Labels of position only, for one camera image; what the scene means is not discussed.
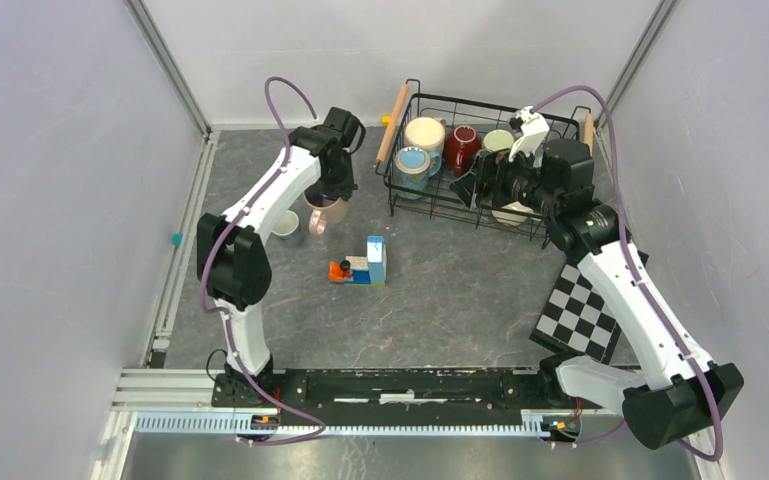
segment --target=cream mug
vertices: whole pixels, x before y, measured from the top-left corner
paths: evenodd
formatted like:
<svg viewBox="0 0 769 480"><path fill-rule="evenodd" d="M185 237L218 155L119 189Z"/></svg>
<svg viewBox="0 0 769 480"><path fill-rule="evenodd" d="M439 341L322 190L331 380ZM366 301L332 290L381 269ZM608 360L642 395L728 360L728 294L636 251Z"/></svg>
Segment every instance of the cream mug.
<svg viewBox="0 0 769 480"><path fill-rule="evenodd" d="M328 225L343 221L349 212L349 202L338 198L336 201L326 199L318 194L304 194L305 203L311 208L308 230L311 235L322 235Z"/></svg>

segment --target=mug handle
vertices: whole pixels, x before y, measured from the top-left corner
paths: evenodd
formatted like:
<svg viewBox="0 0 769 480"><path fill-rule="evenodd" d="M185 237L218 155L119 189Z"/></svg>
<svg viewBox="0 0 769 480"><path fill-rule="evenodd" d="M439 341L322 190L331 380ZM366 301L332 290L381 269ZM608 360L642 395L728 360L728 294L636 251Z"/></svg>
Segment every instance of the mug handle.
<svg viewBox="0 0 769 480"><path fill-rule="evenodd" d="M328 222L325 217L322 216L321 210L314 210L310 213L310 223L308 224L308 230L311 235L322 235L325 232L325 227Z"/></svg>

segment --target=orange toy part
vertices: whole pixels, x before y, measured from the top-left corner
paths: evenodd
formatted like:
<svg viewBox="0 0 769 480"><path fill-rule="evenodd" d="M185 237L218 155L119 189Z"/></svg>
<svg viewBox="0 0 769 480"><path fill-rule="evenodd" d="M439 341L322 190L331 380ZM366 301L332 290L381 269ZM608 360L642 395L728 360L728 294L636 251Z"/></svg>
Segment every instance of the orange toy part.
<svg viewBox="0 0 769 480"><path fill-rule="evenodd" d="M343 271L337 262L331 262L331 268L328 270L328 280L334 283L343 283Z"/></svg>

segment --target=wooden handle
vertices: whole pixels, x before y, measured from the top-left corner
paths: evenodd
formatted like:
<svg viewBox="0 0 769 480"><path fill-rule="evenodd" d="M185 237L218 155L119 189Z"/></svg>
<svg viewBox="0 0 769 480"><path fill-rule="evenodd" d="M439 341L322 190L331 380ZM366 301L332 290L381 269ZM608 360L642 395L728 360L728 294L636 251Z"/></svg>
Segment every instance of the wooden handle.
<svg viewBox="0 0 769 480"><path fill-rule="evenodd" d="M590 148L590 154L593 155L593 114L588 113L584 118L584 143Z"/></svg>
<svg viewBox="0 0 769 480"><path fill-rule="evenodd" d="M393 133L396 131L396 125L401 123L402 119L400 114L402 113L402 107L405 105L405 98L408 96L408 84L402 85L402 89L399 90L399 98L396 99L396 104L393 106L393 113L390 114L390 123L387 124L387 131L384 132L384 139L381 140L381 147L378 149L378 155L375 156L375 160L378 163L387 160L387 151L390 150L390 144L393 143Z"/></svg>

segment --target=floor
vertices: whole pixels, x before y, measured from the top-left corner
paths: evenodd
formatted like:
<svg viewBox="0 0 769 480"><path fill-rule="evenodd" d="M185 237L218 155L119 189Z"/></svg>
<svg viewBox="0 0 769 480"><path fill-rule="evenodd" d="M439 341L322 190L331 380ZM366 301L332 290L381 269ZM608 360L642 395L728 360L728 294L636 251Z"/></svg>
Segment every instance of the floor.
<svg viewBox="0 0 769 480"><path fill-rule="evenodd" d="M264 302L264 330L277 368L534 366L550 352L528 339L563 266L553 247L488 228L396 210L374 173L383 128L370 128L354 155L355 181L345 221L299 247L269 242L272 286ZM204 200L221 213L239 200L275 160L277 130L226 131L219 137ZM611 203L610 177L594 152L597 196ZM292 207L303 225L310 212ZM364 255L368 235L387 241L384 288L335 286L330 261ZM168 368L203 368L225 346L218 317L198 308L195 258L181 293ZM634 364L620 340L612 363Z"/></svg>
<svg viewBox="0 0 769 480"><path fill-rule="evenodd" d="M596 436L616 417L585 416ZM250 448L228 435L134 435L122 478L192 479L428 479L587 478L698 479L691 455L678 444L647 450L626 431L608 442L555 451L533 438L324 437L278 448Z"/></svg>

